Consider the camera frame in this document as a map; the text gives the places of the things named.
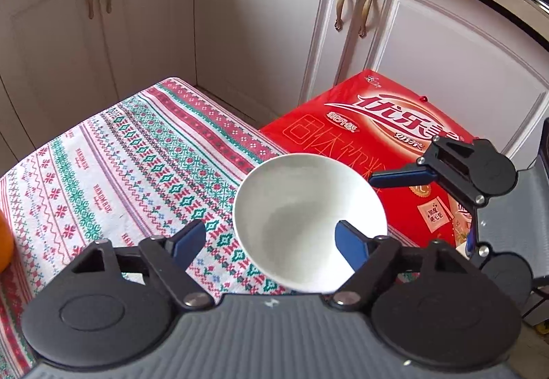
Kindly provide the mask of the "white bowl pink flowers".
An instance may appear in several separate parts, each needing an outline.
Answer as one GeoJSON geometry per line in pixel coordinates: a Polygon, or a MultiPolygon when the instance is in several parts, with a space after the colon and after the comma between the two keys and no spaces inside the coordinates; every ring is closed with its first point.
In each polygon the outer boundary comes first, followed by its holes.
{"type": "Polygon", "coordinates": [[[266,277],[293,291],[333,292],[354,270],[336,247],[345,220],[385,236],[382,202],[367,180],[331,158],[293,153],[263,162],[237,190],[234,235],[266,277]]]}

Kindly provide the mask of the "white kitchen cabinets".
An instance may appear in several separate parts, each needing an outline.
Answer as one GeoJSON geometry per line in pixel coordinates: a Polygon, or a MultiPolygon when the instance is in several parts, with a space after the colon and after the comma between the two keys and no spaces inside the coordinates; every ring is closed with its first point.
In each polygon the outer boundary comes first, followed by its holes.
{"type": "Polygon", "coordinates": [[[365,68],[532,164],[548,16],[530,0],[1,0],[1,167],[168,76],[264,125],[365,68]]]}

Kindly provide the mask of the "red drink carton box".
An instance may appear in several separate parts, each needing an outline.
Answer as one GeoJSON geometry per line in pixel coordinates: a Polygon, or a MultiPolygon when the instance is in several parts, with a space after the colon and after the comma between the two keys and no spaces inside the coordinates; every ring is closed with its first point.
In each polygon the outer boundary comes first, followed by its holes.
{"type": "MultiPolygon", "coordinates": [[[[261,132],[286,152],[330,157],[364,178],[421,157],[436,135],[469,143],[473,135],[404,86],[370,69],[263,126],[261,132]]],[[[471,216],[436,183],[377,192],[390,232],[424,247],[466,241],[471,216]]]]}

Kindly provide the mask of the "patterned red green tablecloth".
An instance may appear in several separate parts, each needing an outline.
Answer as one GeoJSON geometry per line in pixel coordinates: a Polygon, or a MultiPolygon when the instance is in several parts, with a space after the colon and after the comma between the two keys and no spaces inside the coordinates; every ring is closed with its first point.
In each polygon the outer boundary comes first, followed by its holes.
{"type": "Polygon", "coordinates": [[[1,275],[1,374],[34,359],[21,313],[94,240],[134,246],[203,221],[207,243],[190,275],[211,295],[281,295],[233,231],[234,196],[281,149],[196,88],[168,78],[42,145],[1,180],[15,253],[1,275]]]}

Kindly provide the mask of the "bumpy orange without leaf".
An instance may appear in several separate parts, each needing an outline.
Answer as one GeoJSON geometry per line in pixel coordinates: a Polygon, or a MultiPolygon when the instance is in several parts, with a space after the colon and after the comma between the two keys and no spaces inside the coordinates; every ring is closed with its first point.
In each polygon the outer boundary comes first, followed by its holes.
{"type": "Polygon", "coordinates": [[[0,272],[5,271],[11,263],[14,250],[15,242],[8,219],[0,213],[0,272]]]}

